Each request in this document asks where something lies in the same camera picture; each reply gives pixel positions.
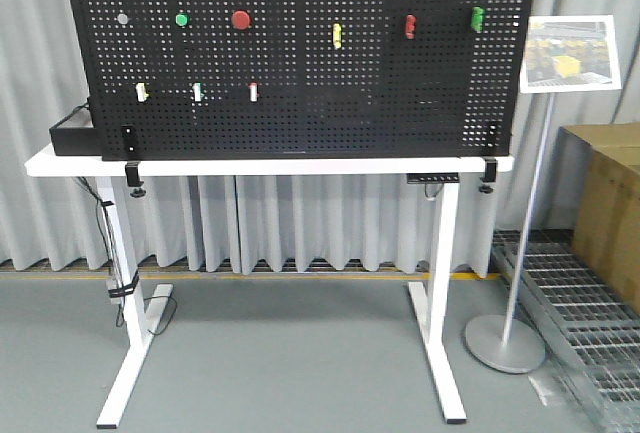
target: yellow clip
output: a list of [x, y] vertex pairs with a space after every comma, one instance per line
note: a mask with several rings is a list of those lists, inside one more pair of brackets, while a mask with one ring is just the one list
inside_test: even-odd
[[342, 48], [342, 25], [340, 23], [333, 25], [333, 46], [336, 50]]

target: green clip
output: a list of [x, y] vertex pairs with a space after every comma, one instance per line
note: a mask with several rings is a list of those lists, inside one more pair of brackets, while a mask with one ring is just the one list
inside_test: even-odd
[[471, 15], [471, 29], [476, 33], [482, 33], [484, 29], [484, 19], [486, 16], [486, 10], [479, 6], [473, 7], [473, 14]]

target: black bracket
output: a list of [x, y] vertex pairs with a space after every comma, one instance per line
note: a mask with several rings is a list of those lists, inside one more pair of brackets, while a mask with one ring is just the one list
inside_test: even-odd
[[484, 158], [484, 176], [480, 178], [483, 183], [495, 183], [498, 177], [498, 160], [495, 158]]
[[498, 177], [498, 160], [495, 158], [484, 158], [484, 176], [480, 178], [482, 185], [478, 188], [480, 193], [490, 195], [493, 193], [493, 187], [489, 183], [495, 183]]
[[458, 173], [407, 173], [410, 185], [432, 185], [439, 183], [460, 183]]
[[138, 172], [139, 161], [129, 161], [124, 166], [124, 173], [127, 176], [127, 186], [133, 188], [131, 196], [133, 198], [142, 198], [147, 192], [142, 188], [144, 181], [140, 180], [140, 173]]
[[138, 275], [138, 271], [136, 270], [136, 274], [133, 275], [131, 283], [121, 286], [120, 288], [113, 288], [111, 290], [108, 290], [109, 298], [124, 298], [125, 296], [132, 295], [133, 292], [136, 291], [136, 286], [138, 286], [139, 280], [140, 275]]

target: white desk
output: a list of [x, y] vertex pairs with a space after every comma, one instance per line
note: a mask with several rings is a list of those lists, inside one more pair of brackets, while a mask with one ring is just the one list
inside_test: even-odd
[[[513, 168], [513, 158], [497, 158], [498, 171]], [[113, 223], [115, 248], [125, 284], [130, 284], [137, 265], [125, 197], [124, 161], [104, 162], [98, 157], [58, 157], [51, 145], [25, 163], [27, 174], [36, 177], [93, 176], [104, 201], [113, 202], [109, 216]], [[356, 175], [397, 173], [482, 173], [482, 158], [384, 158], [302, 160], [212, 160], [142, 161], [140, 176], [260, 176], [260, 175]], [[427, 352], [429, 366], [447, 423], [464, 423], [466, 413], [442, 343], [451, 271], [453, 238], [458, 210], [458, 183], [447, 183], [435, 202], [431, 277], [425, 291], [422, 282], [410, 282], [409, 292]], [[154, 296], [169, 296], [172, 285], [158, 285]], [[167, 299], [151, 300], [144, 311], [142, 289], [127, 297], [124, 318], [129, 351], [98, 418], [98, 428], [117, 428], [147, 356], [154, 331]]]

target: red knob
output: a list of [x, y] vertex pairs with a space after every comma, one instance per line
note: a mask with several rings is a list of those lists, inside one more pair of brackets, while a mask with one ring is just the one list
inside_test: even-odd
[[251, 26], [251, 16], [244, 10], [238, 10], [231, 17], [231, 22], [236, 30], [246, 30]]

